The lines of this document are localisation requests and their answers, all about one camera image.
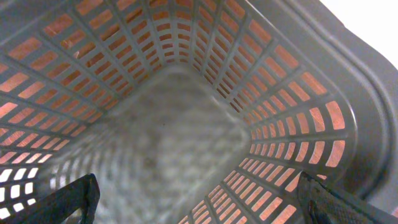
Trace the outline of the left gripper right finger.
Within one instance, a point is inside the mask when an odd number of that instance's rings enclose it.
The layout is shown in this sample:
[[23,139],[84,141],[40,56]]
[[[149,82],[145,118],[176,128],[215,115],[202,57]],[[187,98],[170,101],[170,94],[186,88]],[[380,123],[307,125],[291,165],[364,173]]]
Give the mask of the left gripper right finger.
[[397,217],[306,172],[300,173],[296,195],[306,223],[397,223]]

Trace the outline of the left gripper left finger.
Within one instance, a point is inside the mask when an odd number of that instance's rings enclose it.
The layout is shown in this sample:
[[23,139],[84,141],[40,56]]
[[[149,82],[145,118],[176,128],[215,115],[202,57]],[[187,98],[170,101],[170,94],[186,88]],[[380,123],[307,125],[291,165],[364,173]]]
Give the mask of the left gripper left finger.
[[99,199],[96,176],[87,174],[1,223],[62,223],[77,210],[81,210],[78,223],[93,223]]

